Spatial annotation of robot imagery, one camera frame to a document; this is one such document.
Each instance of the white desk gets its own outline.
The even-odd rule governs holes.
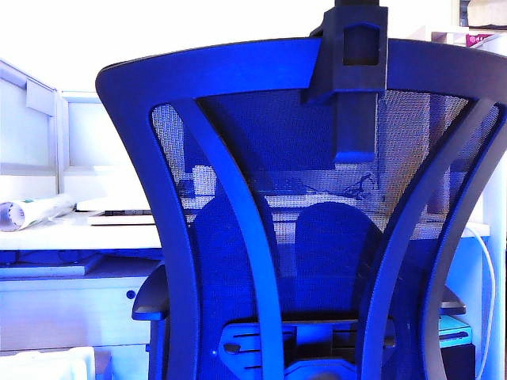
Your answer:
[[[17,232],[0,232],[0,250],[18,249],[135,249],[159,248],[160,240],[154,225],[146,226],[89,226],[86,223],[90,213],[73,213],[56,222],[47,222]],[[385,218],[370,215],[381,230]],[[275,217],[275,232],[278,241],[290,243],[293,240],[295,220],[280,222]],[[441,223],[419,223],[412,239],[437,238]],[[486,224],[475,223],[475,229],[482,236],[490,235]],[[463,237],[471,237],[468,230]]]

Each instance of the paper roll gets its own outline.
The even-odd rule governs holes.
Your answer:
[[[0,203],[0,231],[12,232],[74,210],[68,194],[46,199],[22,199]]]

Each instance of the desk drawer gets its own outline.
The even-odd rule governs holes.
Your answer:
[[[133,321],[144,277],[0,283],[0,350],[146,344],[150,324]]]

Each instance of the desk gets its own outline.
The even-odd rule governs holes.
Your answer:
[[[189,207],[203,207],[199,204]],[[18,249],[132,249],[132,248],[160,248],[158,232],[154,225],[145,226],[89,226],[86,222],[91,213],[79,212],[58,218],[54,222],[47,222],[18,232],[0,232],[1,250]],[[381,215],[369,215],[373,222],[383,230],[387,219]],[[297,214],[290,212],[275,212],[273,215],[276,236],[281,243],[293,241],[295,219]],[[490,228],[486,224],[474,223],[475,229],[482,236],[490,235]],[[441,222],[422,222],[416,226],[412,239],[437,238]],[[463,238],[471,237],[468,230],[463,232]]]
[[[59,227],[38,229],[42,234]],[[75,236],[80,230],[76,227]],[[82,236],[80,241],[86,238],[91,235]],[[59,239],[46,235],[46,240],[55,243]],[[24,245],[19,244],[21,241],[13,246],[25,249],[36,245],[36,241]],[[86,275],[0,280],[0,355],[92,346],[96,352],[111,354],[115,380],[144,380],[150,323],[131,319],[134,300],[127,293],[137,293],[157,264],[153,260],[106,257]]]

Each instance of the cable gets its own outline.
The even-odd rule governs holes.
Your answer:
[[[467,230],[469,230],[474,237],[477,239],[478,243],[481,245],[482,253],[484,254],[484,257],[486,258],[486,263],[488,266],[488,271],[490,273],[490,280],[491,280],[491,297],[490,297],[490,310],[488,313],[488,324],[486,328],[486,342],[484,343],[484,352],[482,353],[481,358],[481,365],[479,367],[476,380],[481,380],[482,374],[484,372],[484,368],[486,367],[486,360],[488,357],[488,351],[490,350],[490,339],[491,339],[491,329],[493,326],[493,311],[494,311],[494,301],[497,294],[497,284],[494,274],[494,268],[493,268],[493,262],[491,260],[490,251],[486,247],[486,244],[484,244],[484,241],[477,232],[477,230],[473,227],[471,227],[469,224],[465,227]]]

